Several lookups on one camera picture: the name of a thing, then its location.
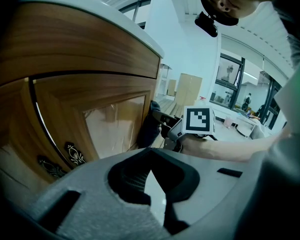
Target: wood grain panel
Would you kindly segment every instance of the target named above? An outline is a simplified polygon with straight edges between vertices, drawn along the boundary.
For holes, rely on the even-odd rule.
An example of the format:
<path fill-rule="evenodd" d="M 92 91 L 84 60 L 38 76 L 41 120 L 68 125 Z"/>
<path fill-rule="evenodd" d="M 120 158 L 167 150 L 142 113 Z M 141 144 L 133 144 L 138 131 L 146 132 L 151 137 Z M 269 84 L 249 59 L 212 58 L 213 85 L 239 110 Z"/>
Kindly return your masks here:
<path fill-rule="evenodd" d="M 0 148 L 9 144 L 22 161 L 46 182 L 53 182 L 38 163 L 45 156 L 68 172 L 43 131 L 31 100 L 28 80 L 0 87 Z"/>
<path fill-rule="evenodd" d="M 157 78 L 160 58 L 121 28 L 87 12 L 20 5 L 0 43 L 0 85 L 62 71 L 111 71 Z"/>
<path fill-rule="evenodd" d="M 38 79 L 34 84 L 44 123 L 57 147 L 69 161 L 64 150 L 66 142 L 74 143 L 86 161 L 100 158 L 87 126 L 88 111 L 144 97 L 141 109 L 143 121 L 154 96 L 155 86 L 156 80 L 151 78 L 102 73 L 53 76 Z M 100 130 L 106 132 L 107 128 L 102 127 Z M 110 141 L 104 143 L 107 146 L 110 144 Z"/>
<path fill-rule="evenodd" d="M 89 111 L 85 117 L 98 156 L 106 158 L 128 151 L 142 125 L 145 96 Z"/>

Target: person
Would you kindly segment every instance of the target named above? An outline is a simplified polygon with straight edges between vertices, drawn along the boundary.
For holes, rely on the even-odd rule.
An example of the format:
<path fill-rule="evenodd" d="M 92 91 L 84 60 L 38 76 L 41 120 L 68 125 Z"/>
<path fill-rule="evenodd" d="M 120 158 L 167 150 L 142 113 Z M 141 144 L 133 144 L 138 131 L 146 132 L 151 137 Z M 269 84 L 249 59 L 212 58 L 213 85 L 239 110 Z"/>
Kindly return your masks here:
<path fill-rule="evenodd" d="M 251 93 L 249 92 L 249 94 L 244 97 L 241 109 L 243 111 L 246 111 L 250 103 L 251 103 Z"/>
<path fill-rule="evenodd" d="M 207 0 L 216 14 L 226 18 L 239 19 L 252 14 L 260 3 L 271 1 L 274 9 L 287 30 L 287 39 L 291 48 L 293 68 L 300 64 L 300 0 Z M 280 139 L 290 135 L 289 121 L 276 135 L 256 140 L 235 143 L 199 139 L 193 135 L 185 135 L 181 140 L 182 153 L 209 159 L 247 162 L 252 154 L 265 151 Z"/>

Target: cabinet door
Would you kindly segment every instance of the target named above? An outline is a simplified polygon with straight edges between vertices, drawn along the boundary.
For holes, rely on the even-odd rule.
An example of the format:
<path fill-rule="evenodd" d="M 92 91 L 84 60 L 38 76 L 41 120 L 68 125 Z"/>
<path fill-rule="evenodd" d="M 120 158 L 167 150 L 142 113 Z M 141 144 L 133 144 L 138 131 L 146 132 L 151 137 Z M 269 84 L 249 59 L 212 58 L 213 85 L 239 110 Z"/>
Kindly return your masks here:
<path fill-rule="evenodd" d="M 4 172 L 23 186 L 30 186 L 32 179 L 52 183 L 70 171 L 61 157 L 40 124 L 31 98 L 29 79 L 1 86 L 0 173 Z"/>
<path fill-rule="evenodd" d="M 34 81 L 44 124 L 74 166 L 129 150 L 154 96 L 156 80 L 73 74 Z"/>

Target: wooden cabinet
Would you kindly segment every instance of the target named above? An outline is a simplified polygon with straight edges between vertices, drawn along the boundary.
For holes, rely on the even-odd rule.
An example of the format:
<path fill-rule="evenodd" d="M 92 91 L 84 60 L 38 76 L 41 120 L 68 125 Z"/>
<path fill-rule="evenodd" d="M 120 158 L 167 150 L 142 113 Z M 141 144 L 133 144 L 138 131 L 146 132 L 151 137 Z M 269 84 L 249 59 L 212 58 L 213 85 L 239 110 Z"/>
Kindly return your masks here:
<path fill-rule="evenodd" d="M 82 163 L 135 148 L 160 60 L 95 15 L 21 4 L 0 43 L 1 174 L 37 192 Z"/>

